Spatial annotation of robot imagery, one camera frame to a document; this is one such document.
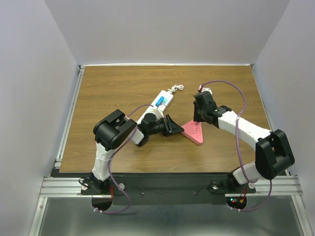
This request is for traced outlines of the pink triangular power strip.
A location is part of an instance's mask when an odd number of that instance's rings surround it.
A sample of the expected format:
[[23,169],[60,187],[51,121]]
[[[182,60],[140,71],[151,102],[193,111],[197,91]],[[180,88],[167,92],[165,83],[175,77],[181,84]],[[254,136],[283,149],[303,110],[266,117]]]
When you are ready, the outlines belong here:
[[196,145],[201,145],[203,143],[203,132],[202,125],[200,122],[189,121],[181,126],[183,132],[181,132],[186,138],[195,143]]

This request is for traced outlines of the blue square plug adapter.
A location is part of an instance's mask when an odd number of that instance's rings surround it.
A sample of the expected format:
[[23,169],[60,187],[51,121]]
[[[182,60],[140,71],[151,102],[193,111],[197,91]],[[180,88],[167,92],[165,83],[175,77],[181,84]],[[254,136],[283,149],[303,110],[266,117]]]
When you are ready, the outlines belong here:
[[161,96],[159,100],[156,102],[156,106],[157,107],[160,106],[163,103],[163,101],[164,101],[164,96]]

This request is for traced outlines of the white multicolour power strip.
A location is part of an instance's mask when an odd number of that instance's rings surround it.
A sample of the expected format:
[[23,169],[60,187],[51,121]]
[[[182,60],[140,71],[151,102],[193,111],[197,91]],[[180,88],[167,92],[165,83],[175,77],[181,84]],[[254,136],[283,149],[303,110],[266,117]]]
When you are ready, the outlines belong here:
[[138,119],[137,124],[140,124],[142,119],[146,114],[154,114],[159,120],[160,118],[163,118],[163,112],[166,110],[166,108],[169,106],[171,101],[173,100],[174,95],[169,92],[162,90],[158,96],[153,100],[150,107],[146,109],[146,111],[142,114],[142,116]]

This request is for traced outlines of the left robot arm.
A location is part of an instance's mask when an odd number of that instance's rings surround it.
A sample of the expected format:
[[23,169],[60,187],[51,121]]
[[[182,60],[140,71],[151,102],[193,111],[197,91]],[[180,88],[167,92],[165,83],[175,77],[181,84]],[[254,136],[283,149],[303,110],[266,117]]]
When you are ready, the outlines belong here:
[[184,128],[176,124],[169,115],[162,112],[149,111],[143,114],[139,121],[127,117],[121,110],[115,110],[98,122],[93,133],[96,142],[94,167],[90,173],[92,188],[99,194],[106,193],[110,187],[109,167],[113,154],[129,141],[138,147],[144,146],[151,135],[161,134],[165,137],[182,133]]

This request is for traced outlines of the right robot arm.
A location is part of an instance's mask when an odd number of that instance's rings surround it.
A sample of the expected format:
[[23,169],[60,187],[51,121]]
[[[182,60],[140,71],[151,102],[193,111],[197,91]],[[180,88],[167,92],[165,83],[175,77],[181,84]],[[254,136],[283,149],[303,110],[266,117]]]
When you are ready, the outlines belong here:
[[194,121],[227,131],[235,135],[237,144],[242,140],[255,151],[253,162],[245,165],[240,161],[240,167],[228,174],[226,186],[230,191],[237,192],[244,184],[260,178],[273,180],[295,163],[288,138],[282,130],[261,128],[239,117],[227,106],[218,107],[209,91],[197,93],[193,104]]

